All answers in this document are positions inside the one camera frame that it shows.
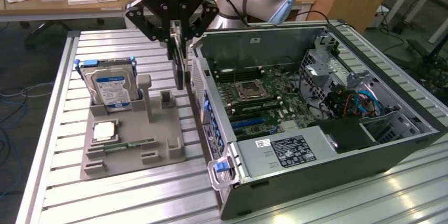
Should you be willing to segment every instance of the aluminum profile table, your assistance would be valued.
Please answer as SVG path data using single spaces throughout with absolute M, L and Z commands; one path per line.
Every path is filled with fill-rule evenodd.
M 347 27 L 343 34 L 435 117 L 448 125 L 447 107 Z M 90 94 L 74 60 L 136 57 L 151 73 L 150 95 L 176 96 L 188 160 L 83 182 L 79 179 Z M 355 71 L 363 65 L 342 50 Z M 208 180 L 186 91 L 175 90 L 166 49 L 138 30 L 87 31 L 67 39 L 18 223 L 440 223 L 448 221 L 448 140 L 412 154 L 388 172 L 222 221 Z

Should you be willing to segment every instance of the floor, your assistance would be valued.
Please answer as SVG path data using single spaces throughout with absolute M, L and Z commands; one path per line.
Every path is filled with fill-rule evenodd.
M 386 0 L 386 6 L 391 7 L 396 0 Z M 414 0 L 407 0 L 400 14 L 403 14 Z M 431 50 L 431 45 L 427 40 L 436 31 L 446 18 L 448 17 L 448 10 L 428 2 L 415 17 L 415 30 L 406 30 L 400 35 L 403 39 L 416 39 Z M 42 22 L 31 22 L 32 27 L 27 30 L 22 29 L 19 23 L 10 23 L 8 28 L 0 32 L 0 41 L 3 46 L 0 49 L 0 90 L 15 87 L 28 87 L 34 84 L 50 82 L 55 79 L 60 57 L 66 42 L 66 31 L 60 27 L 52 27 L 46 34 L 36 40 L 36 50 L 26 51 L 23 48 L 23 40 L 34 28 Z M 106 19 L 106 25 L 99 26 L 95 19 L 70 20 L 67 24 L 74 30 L 110 30 L 124 29 L 124 21 L 120 18 Z M 370 29 L 364 33 L 367 39 L 380 48 L 384 49 L 395 45 L 399 40 L 388 37 L 376 29 Z M 394 48 L 388 51 L 403 59 L 411 59 L 412 53 L 406 50 L 407 45 Z M 440 56 L 447 57 L 448 46 Z M 51 90 L 50 87 L 42 87 L 34 94 L 44 93 Z M 23 97 L 11 99 L 14 102 L 22 102 Z M 11 141 L 15 143 L 18 153 L 22 161 L 22 180 L 19 185 L 14 188 L 11 194 L 0 198 L 0 218 L 2 223 L 14 223 L 20 200 L 27 181 L 27 175 L 34 159 L 35 148 L 42 131 L 42 124 L 44 122 L 50 96 L 40 98 L 30 98 L 27 101 L 27 115 L 20 122 L 7 129 Z M 0 119 L 3 119 L 15 109 L 18 105 L 11 105 L 0 102 Z M 0 161 L 4 159 L 6 152 L 0 152 Z M 10 157 L 8 162 L 0 167 L 0 194 L 18 181 L 20 170 L 18 161 L 14 156 Z

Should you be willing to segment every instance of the vent grille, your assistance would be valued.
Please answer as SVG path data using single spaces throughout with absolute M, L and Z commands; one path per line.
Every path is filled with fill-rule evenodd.
M 199 102 L 200 108 L 204 106 L 204 81 L 202 78 L 200 61 L 195 60 L 192 64 L 192 90 Z
M 314 80 L 306 71 L 306 67 L 315 63 L 316 63 L 315 57 L 311 54 L 307 54 L 306 58 L 302 61 L 300 70 L 304 73 L 303 76 L 304 81 L 308 83 L 310 87 L 312 87 L 312 95 L 318 96 L 323 100 L 327 96 L 326 91 L 322 88 L 315 87 Z

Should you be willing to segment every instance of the blue latch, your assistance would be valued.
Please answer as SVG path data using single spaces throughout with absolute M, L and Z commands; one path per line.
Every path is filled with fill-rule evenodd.
M 210 105 L 210 103 L 211 103 L 211 101 L 210 101 L 210 100 L 207 100 L 207 101 L 204 102 L 204 110 L 207 110 L 207 109 L 208 109 L 208 105 Z
M 227 163 L 226 161 L 224 162 L 220 162 L 215 165 L 215 172 L 216 173 L 222 173 L 222 172 L 226 172 L 228 171 L 231 168 L 230 168 L 230 163 Z
M 83 74 L 82 74 L 82 69 L 79 68 L 80 60 L 75 60 L 75 70 L 79 73 L 79 76 L 82 76 L 82 80 L 84 80 Z
M 99 65 L 98 60 L 86 60 L 83 67 L 96 67 Z

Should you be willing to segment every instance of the circuit board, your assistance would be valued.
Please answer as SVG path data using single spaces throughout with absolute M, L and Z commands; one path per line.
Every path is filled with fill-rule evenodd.
M 251 84 L 252 88 L 255 88 L 255 86 L 259 87 L 262 84 L 264 91 L 259 92 L 258 95 L 264 95 L 264 98 L 271 97 L 282 101 L 280 105 L 274 109 L 247 113 L 248 118 L 254 115 L 255 118 L 262 118 L 264 122 L 256 125 L 238 127 L 236 129 L 234 128 L 239 140 L 286 131 L 287 129 L 282 127 L 282 125 L 286 125 L 286 122 L 288 125 L 294 124 L 298 129 L 302 129 L 316 121 L 314 114 L 308 110 L 307 102 L 298 94 L 298 88 L 292 84 L 294 81 L 291 78 L 290 72 L 282 73 L 280 69 L 274 68 L 266 70 L 262 79 L 256 80 L 259 82 L 255 84 L 251 84 L 251 81 L 216 83 L 224 106 L 230 106 L 230 104 L 242 101 L 242 89 L 239 89 L 242 83 L 248 83 L 247 85 Z M 246 103 L 254 101 L 254 104 L 256 104 L 258 99 L 246 99 L 244 101 Z M 236 116 L 232 116 L 231 110 L 228 110 L 228 116 L 232 122 L 232 118 Z

